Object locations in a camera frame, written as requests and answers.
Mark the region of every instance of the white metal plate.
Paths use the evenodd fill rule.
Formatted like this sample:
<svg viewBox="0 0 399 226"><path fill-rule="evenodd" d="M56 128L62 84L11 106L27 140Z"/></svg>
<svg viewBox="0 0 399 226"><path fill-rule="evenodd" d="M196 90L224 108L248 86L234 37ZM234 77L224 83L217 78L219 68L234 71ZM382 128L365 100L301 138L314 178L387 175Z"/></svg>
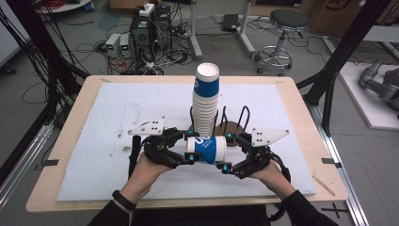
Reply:
<svg viewBox="0 0 399 226"><path fill-rule="evenodd" d="M272 130L264 128L253 128L252 129L252 146L261 147L270 145L279 139L287 136L290 131L287 130Z"/></svg>
<svg viewBox="0 0 399 226"><path fill-rule="evenodd" d="M157 121L148 121L145 124L142 124L135 129L129 130L127 133L129 135L160 136L164 131L164 126L165 126L165 117Z"/></svg>

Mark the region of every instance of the stack of paper cups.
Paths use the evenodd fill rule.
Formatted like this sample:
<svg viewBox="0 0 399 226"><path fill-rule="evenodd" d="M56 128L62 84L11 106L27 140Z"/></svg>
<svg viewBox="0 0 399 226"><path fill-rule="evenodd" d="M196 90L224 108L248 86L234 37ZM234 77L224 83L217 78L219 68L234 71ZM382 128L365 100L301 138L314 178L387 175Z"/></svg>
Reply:
<svg viewBox="0 0 399 226"><path fill-rule="evenodd" d="M187 139L188 153L201 153L201 162L214 164L224 161L226 156L226 139L220 137L189 137Z"/></svg>
<svg viewBox="0 0 399 226"><path fill-rule="evenodd" d="M194 84L192 115L194 130L202 137L213 133L218 98L219 69L213 63L201 63Z"/></svg>

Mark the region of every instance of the gray floor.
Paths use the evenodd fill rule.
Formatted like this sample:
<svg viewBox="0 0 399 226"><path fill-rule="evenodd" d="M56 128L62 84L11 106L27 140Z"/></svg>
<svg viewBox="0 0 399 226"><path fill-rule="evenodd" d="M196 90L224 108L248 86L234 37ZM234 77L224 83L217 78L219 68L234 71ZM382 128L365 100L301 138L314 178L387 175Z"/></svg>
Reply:
<svg viewBox="0 0 399 226"><path fill-rule="evenodd" d="M129 14L117 14L109 12L106 8L99 9L93 13L78 9L73 12L58 14L58 19L68 23L84 23L92 21L92 24L66 25L60 24L60 29L65 40L72 50L88 49L88 45L99 40L106 40L106 36L113 32L126 32L130 23ZM212 18L204 17L198 19L199 27L205 24L199 33L220 33L212 23ZM305 31L305 37L313 34ZM265 45L274 45L278 37L267 31L255 31L248 28L247 35L255 49ZM204 37L199 36L199 45L202 48L204 57L202 61L194 61L189 65L174 65L165 69L165 74L191 75L195 73L197 65L209 61L215 63L222 76L228 75L259 75L256 74L256 62L249 58L245 48L236 35ZM384 56L389 62L395 60L385 51L380 49L377 43L364 42L351 58L353 61L365 58L376 58ZM284 47L294 56L294 67L286 72L296 82L318 73L328 59L326 46L317 39L310 39L308 50L304 47L295 47L288 41ZM78 59L82 59L82 65L91 74L104 74L104 58L95 53L74 52ZM8 155L15 148L33 120L39 115L44 104L27 104L22 100L24 93L33 85L39 83L34 75L32 66L24 54L20 53L11 60L16 67L16 74L0 75L0 164L3 164ZM260 76L277 75L279 70L265 68ZM334 142L339 150L343 164L349 174L350 180L360 203L366 214L370 225L397 225L399 222L399 199L395 196L399 189L399 176L397 174L397 160L399 159L398 131L369 129L356 109L354 102L348 95L340 79L337 79L334 93L333 109L331 114L331 133ZM24 100L30 103L42 102L44 100L43 85L39 84L30 89L24 96ZM28 197L40 176L39 170L34 167L40 163L44 151L49 148L59 130L55 130L51 139L43 148L38 159L35 160L32 168L25 175L13 196L5 208L0 212L1 225L84 225L97 213L97 211L64 212L31 214L26 212L24 206ZM338 209L346 210L343 202L335 203ZM322 211L322 208L332 209L333 203L320 202L315 206ZM345 212L336 215L335 212L323 211L324 214L333 218L340 225L353 225L350 216ZM288 219L283 218L274 225L289 225Z"/></svg>

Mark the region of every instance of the gray stool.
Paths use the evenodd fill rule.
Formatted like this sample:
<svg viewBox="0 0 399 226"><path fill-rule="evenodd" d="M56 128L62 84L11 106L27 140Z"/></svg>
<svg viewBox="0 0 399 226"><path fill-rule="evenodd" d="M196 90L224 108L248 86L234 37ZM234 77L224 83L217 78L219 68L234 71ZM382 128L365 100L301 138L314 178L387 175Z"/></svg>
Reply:
<svg viewBox="0 0 399 226"><path fill-rule="evenodd" d="M288 32L300 32L308 25L308 17L295 10L276 9L273 10L269 18L270 23L282 30L277 46L266 46L255 55L255 60L259 61L257 73L263 73L263 64L281 67L279 76L284 75L284 68L293 67L293 57L282 48L285 36Z"/></svg>

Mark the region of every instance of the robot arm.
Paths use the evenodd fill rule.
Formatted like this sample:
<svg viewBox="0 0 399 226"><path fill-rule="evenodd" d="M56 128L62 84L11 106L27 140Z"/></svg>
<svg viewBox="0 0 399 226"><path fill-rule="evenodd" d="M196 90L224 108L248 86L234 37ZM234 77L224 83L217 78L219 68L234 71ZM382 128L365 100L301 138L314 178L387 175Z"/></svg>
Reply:
<svg viewBox="0 0 399 226"><path fill-rule="evenodd" d="M232 174L240 179L244 179L252 173L267 167L270 160L274 160L281 167L281 172L284 177L291 182L290 171L284 166L281 158L270 150L269 146L253 147L251 145L252 135L246 133L239 134L234 138L241 146L242 152L247 155L246 159L234 166L231 166L229 162L216 162L216 167L222 170L222 173Z"/></svg>
<svg viewBox="0 0 399 226"><path fill-rule="evenodd" d="M169 150L179 139L192 136L195 137L198 134L169 128L164 130L160 136L149 136L140 145L133 145L133 147L138 147L138 150L133 150L133 152L140 152L141 147L144 146L144 154L156 164L173 169L180 165L193 165L195 162L200 161L200 153L185 153L181 155Z"/></svg>
<svg viewBox="0 0 399 226"><path fill-rule="evenodd" d="M373 78L378 74L378 69L381 67L382 62L383 59L380 58L373 65L366 68L360 76L359 84L362 88L369 89L378 94L382 100L392 102L399 95L399 89L394 85L394 82L399 80L399 70L386 72L384 83L378 83Z"/></svg>

